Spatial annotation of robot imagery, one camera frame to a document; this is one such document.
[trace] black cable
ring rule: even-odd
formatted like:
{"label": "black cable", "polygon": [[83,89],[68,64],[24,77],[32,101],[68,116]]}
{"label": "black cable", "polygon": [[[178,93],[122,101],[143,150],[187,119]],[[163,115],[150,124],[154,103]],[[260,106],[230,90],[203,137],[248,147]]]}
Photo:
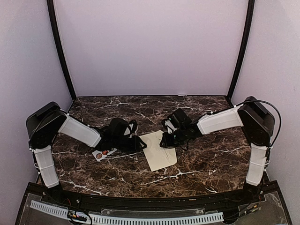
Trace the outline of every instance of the black cable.
{"label": "black cable", "polygon": [[253,206],[252,208],[250,208],[250,209],[244,211],[244,213],[241,214],[240,216],[235,217],[235,218],[231,218],[231,219],[227,219],[227,220],[237,220],[237,219],[239,219],[239,218],[241,218],[241,217],[244,217],[244,216],[246,216],[246,215],[249,215],[249,214],[251,214],[251,213],[254,213],[254,212],[257,211],[257,210],[258,210],[257,205],[255,205],[255,206]]}
{"label": "black cable", "polygon": [[43,184],[43,186],[44,186],[44,188],[45,188],[45,193],[51,198],[52,201],[54,201],[54,202],[57,203],[58,205],[67,207],[68,210],[74,209],[75,211],[83,212],[83,213],[90,219],[90,225],[93,225],[92,217],[91,217],[87,212],[85,212],[85,210],[82,210],[82,209],[80,209],[80,208],[78,208],[78,207],[75,207],[75,206],[72,206],[72,205],[66,205],[66,204],[64,204],[64,203],[61,203],[61,202],[56,201],[56,200],[53,199],[52,196],[48,193],[48,191],[47,191],[48,188],[46,187],[46,185],[45,185],[44,180],[43,180],[42,177],[41,177],[41,181],[42,181],[42,184]]}
{"label": "black cable", "polygon": [[246,197],[240,199],[240,200],[234,200],[234,199],[230,199],[230,198],[223,198],[222,201],[231,201],[233,203],[240,203],[241,201],[243,201]]}
{"label": "black cable", "polygon": [[271,147],[274,145],[276,139],[278,138],[278,135],[279,135],[279,132],[280,132],[280,129],[281,129],[282,119],[281,119],[280,112],[279,112],[279,110],[278,110],[273,104],[271,104],[270,102],[262,101],[262,100],[249,100],[249,101],[244,101],[244,102],[238,103],[236,106],[239,106],[239,105],[244,104],[244,103],[251,103],[251,102],[260,102],[260,103],[265,103],[265,104],[267,104],[267,105],[270,105],[273,109],[275,109],[275,111],[276,111],[277,114],[278,114],[278,117],[279,117],[279,127],[278,127],[278,131],[277,131],[277,134],[276,134],[276,136],[275,136],[273,142],[268,146],[268,149],[270,150]]}
{"label": "black cable", "polygon": [[69,221],[69,223],[71,223],[73,225],[82,225],[82,224],[84,224],[84,222],[79,223],[79,222],[74,221],[74,219],[72,217],[70,217],[69,219],[71,220],[71,222]]}
{"label": "black cable", "polygon": [[188,141],[187,141],[187,145],[186,145],[186,148],[184,149],[183,147],[181,147],[181,146],[179,146],[182,150],[184,150],[184,151],[188,151],[188,143],[189,143],[189,141],[191,140],[192,138],[190,138],[190,139],[188,139]]}
{"label": "black cable", "polygon": [[256,196],[259,196],[259,194],[260,194],[260,192],[261,192],[262,189],[263,189],[263,178],[262,178],[262,185],[261,185],[261,188],[259,189],[259,191],[257,192],[257,194],[253,196],[253,199],[251,200],[251,202],[250,202],[246,207],[244,207],[243,209],[239,210],[237,213],[235,213],[235,214],[233,214],[233,215],[231,215],[231,216],[229,216],[229,217],[226,217],[226,218],[224,218],[224,219],[226,219],[226,220],[236,220],[236,219],[238,219],[238,218],[241,218],[242,216],[247,215],[247,214],[242,214],[242,215],[239,215],[238,217],[232,218],[232,217],[234,217],[234,216],[240,214],[240,213],[241,213],[242,211],[244,211],[245,209],[247,209],[247,208],[254,202]]}

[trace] sticker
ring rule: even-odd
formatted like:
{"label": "sticker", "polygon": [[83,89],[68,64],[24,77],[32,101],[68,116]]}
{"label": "sticker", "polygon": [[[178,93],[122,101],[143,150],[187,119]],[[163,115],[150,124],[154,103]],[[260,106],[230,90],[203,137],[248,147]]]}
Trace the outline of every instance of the sticker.
{"label": "sticker", "polygon": [[96,155],[96,158],[102,158],[102,154],[101,153],[98,153],[97,155]]}
{"label": "sticker", "polygon": [[92,154],[95,159],[100,162],[102,159],[106,158],[107,156],[113,154],[117,149],[113,149],[112,151],[104,150],[104,151],[94,151]]}
{"label": "sticker", "polygon": [[102,152],[103,155],[106,155],[109,152],[109,150],[105,150]]}

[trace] table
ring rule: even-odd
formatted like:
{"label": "table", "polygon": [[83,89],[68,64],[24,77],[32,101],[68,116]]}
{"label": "table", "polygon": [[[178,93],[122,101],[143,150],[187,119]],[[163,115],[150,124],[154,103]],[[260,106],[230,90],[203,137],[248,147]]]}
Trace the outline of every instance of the table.
{"label": "table", "polygon": [[[79,97],[69,113],[93,127],[112,118],[138,122],[138,135],[163,129],[162,119],[182,108],[192,119],[229,107],[224,96]],[[151,172],[143,151],[119,151],[97,162],[93,149],[63,134],[52,147],[64,190],[115,197],[184,197],[242,189],[251,149],[240,127],[194,141],[189,150],[176,148],[177,163]]]}

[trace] black metal frame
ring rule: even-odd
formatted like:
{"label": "black metal frame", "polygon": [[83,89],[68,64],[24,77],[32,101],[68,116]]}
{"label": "black metal frame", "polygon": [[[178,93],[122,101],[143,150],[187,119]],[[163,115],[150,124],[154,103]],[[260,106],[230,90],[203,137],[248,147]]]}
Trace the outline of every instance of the black metal frame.
{"label": "black metal frame", "polygon": [[[235,70],[233,73],[232,81],[229,87],[229,91],[227,94],[227,98],[229,101],[231,101],[231,98],[233,96],[239,75],[240,75],[240,69],[244,60],[245,52],[246,52],[246,47],[248,43],[248,38],[249,38],[249,33],[250,33],[250,28],[251,28],[251,22],[252,22],[252,17],[253,17],[253,11],[254,11],[254,3],[255,0],[249,0],[248,1],[248,8],[247,8],[247,15],[246,15],[246,21],[245,21],[245,27],[244,27],[244,32],[243,32],[243,37],[240,45],[240,51],[238,55],[238,60],[235,66]],[[72,84],[72,80],[70,77],[70,73],[66,64],[66,58],[62,49],[61,45],[61,40],[60,40],[60,34],[58,30],[58,25],[56,21],[56,16],[55,16],[55,9],[54,9],[54,3],[53,0],[47,0],[48,4],[48,11],[49,11],[49,17],[50,17],[50,22],[51,22],[51,27],[52,27],[52,32],[53,32],[53,37],[56,45],[56,50],[58,57],[60,59],[60,65],[67,83],[67,87],[69,89],[70,95],[72,97],[72,100],[76,100],[76,93]]]}
{"label": "black metal frame", "polygon": [[53,33],[53,37],[54,37],[54,41],[55,41],[55,45],[56,45],[56,50],[57,50],[58,57],[60,59],[60,66],[61,66],[62,72],[64,74],[64,77],[65,77],[65,80],[67,83],[67,88],[69,89],[71,98],[73,101],[75,101],[77,96],[76,96],[76,93],[75,93],[75,90],[74,90],[74,87],[72,84],[71,76],[70,76],[70,73],[69,73],[69,70],[67,67],[64,51],[62,49],[60,33],[58,30],[58,26],[57,26],[53,0],[47,0],[47,5],[48,5],[50,23],[51,23],[51,27],[52,27],[52,33]]}
{"label": "black metal frame", "polygon": [[246,15],[246,21],[245,21],[245,27],[244,27],[244,33],[243,33],[243,38],[242,42],[240,44],[240,52],[238,55],[238,60],[236,62],[236,66],[234,69],[233,77],[231,80],[231,84],[229,87],[229,91],[227,94],[227,97],[229,100],[233,97],[233,93],[236,87],[236,84],[238,82],[238,78],[240,75],[240,69],[243,64],[244,56],[246,53],[246,48],[247,48],[247,43],[248,43],[248,38],[249,38],[249,33],[250,33],[250,28],[251,28],[251,22],[252,22],[252,17],[253,17],[253,12],[254,12],[254,3],[255,0],[249,0],[248,2],[248,9],[247,9],[247,15]]}

